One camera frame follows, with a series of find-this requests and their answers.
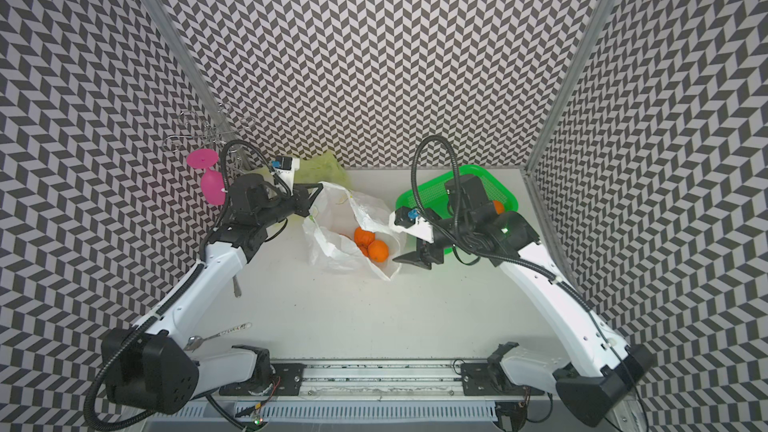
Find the white plastic bag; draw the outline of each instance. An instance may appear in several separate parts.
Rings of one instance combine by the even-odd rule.
[[[322,182],[322,191],[303,223],[310,264],[331,272],[370,271],[384,280],[392,279],[402,266],[392,258],[402,254],[406,238],[389,228],[390,212],[380,198]],[[384,263],[375,263],[360,252],[351,239],[358,226],[387,244],[389,257]]]

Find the metal rack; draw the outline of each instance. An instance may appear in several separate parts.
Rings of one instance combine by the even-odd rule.
[[[219,104],[219,114],[222,117],[228,117],[233,115],[234,108],[229,103]],[[166,152],[177,153],[186,149],[189,142],[196,142],[199,149],[213,149],[219,150],[229,140],[238,138],[238,132],[244,131],[248,127],[252,126],[256,118],[252,115],[245,116],[245,125],[243,129],[235,130],[222,130],[221,126],[218,126],[211,118],[204,116],[193,110],[185,110],[179,114],[180,128],[184,130],[197,129],[200,133],[197,135],[184,135],[184,134],[172,134],[166,136],[163,144],[163,148]],[[228,164],[234,172],[242,172],[243,170],[249,170],[250,164],[240,147],[235,147],[229,152],[232,160]]]

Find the green plastic tray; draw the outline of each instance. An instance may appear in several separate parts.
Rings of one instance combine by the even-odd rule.
[[[458,173],[462,176],[465,174],[474,174],[482,180],[482,184],[485,187],[485,191],[488,194],[488,198],[491,200],[498,200],[504,205],[504,210],[518,210],[518,200],[514,197],[512,192],[507,190],[491,173],[480,166],[461,166],[458,168]],[[418,194],[422,197],[422,202],[425,208],[431,208],[438,216],[442,218],[450,217],[448,214],[448,194],[446,194],[445,184],[448,180],[453,178],[453,172],[448,172],[440,177],[433,178],[429,182],[425,182],[418,187]],[[400,207],[416,207],[416,200],[413,199],[413,191],[403,193],[397,198],[395,203],[395,209]],[[451,252],[450,248],[446,249],[446,254]]]

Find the spoon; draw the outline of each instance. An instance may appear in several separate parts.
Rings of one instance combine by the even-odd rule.
[[[251,326],[250,322],[245,322],[244,324],[240,324],[236,327],[228,328],[225,331],[221,331],[218,334],[214,334],[206,338],[202,338],[199,335],[194,335],[190,337],[189,341],[187,341],[187,347],[185,347],[184,350],[186,350],[187,352],[191,352],[192,350],[197,350],[205,341],[209,341],[212,338],[221,337],[222,335],[227,335],[232,332],[244,331],[245,329],[250,328],[250,326]]]

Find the black and white patterned wallpaper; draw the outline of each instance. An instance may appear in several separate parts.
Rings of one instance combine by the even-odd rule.
[[[71,430],[208,222],[160,150],[196,99],[138,0],[0,0],[0,29],[0,430]]]
[[[433,133],[462,162],[525,164],[597,2],[162,1],[265,152],[369,167],[407,166]]]
[[[655,430],[768,430],[766,36],[768,0],[620,0],[535,172],[581,287],[658,353]]]

